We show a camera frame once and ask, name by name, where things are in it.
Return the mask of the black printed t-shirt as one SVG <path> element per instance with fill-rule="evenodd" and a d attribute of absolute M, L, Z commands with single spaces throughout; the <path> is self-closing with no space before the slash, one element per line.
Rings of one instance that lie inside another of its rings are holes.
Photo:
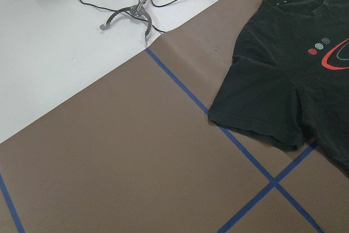
<path fill-rule="evenodd" d="M 348 0 L 263 0 L 208 118 L 283 151 L 314 138 L 347 171 Z"/>

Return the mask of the metal reacher grabber tool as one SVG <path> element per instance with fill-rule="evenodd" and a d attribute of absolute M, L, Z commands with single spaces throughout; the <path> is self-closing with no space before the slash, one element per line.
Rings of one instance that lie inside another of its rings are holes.
<path fill-rule="evenodd" d="M 105 24 L 100 25 L 100 29 L 102 31 L 105 31 L 110 28 L 112 20 L 120 13 L 124 12 L 129 12 L 132 16 L 139 18 L 139 17 L 144 17 L 147 22 L 147 29 L 145 31 L 145 42 L 147 43 L 147 37 L 152 29 L 152 18 L 151 16 L 147 13 L 147 11 L 144 8 L 145 3 L 147 0 L 139 0 L 137 4 L 130 6 L 130 7 L 125 7 L 119 10 L 116 10 L 106 21 Z"/>

